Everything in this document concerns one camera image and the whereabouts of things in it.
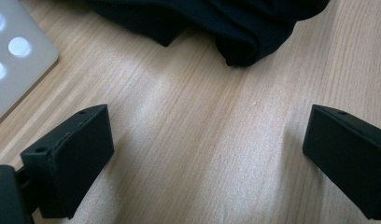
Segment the white perforated plastic basket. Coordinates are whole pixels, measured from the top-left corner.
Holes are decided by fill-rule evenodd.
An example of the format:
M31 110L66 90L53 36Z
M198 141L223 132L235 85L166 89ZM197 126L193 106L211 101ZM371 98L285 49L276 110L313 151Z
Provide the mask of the white perforated plastic basket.
M57 49L22 3L0 0L0 119L57 60Z

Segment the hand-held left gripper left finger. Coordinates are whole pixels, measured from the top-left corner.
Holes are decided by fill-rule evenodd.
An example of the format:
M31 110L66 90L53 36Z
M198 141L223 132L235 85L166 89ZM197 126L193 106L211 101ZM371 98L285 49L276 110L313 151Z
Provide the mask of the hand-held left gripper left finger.
M77 112L26 148L21 160L42 217L73 217L113 154L106 105Z

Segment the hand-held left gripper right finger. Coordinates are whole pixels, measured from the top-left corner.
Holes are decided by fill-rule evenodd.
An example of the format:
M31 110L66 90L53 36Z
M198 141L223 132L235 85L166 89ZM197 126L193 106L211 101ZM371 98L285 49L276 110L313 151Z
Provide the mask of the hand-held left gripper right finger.
M303 154L367 218L381 220L381 129L345 111L313 105Z

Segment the black cloth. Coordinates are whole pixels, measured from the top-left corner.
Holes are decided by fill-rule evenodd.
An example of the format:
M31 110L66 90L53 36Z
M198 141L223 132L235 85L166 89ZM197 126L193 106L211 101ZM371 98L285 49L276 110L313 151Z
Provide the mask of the black cloth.
M228 65L251 66L274 53L298 21L330 0L85 0L95 13L167 47L197 26L215 37Z

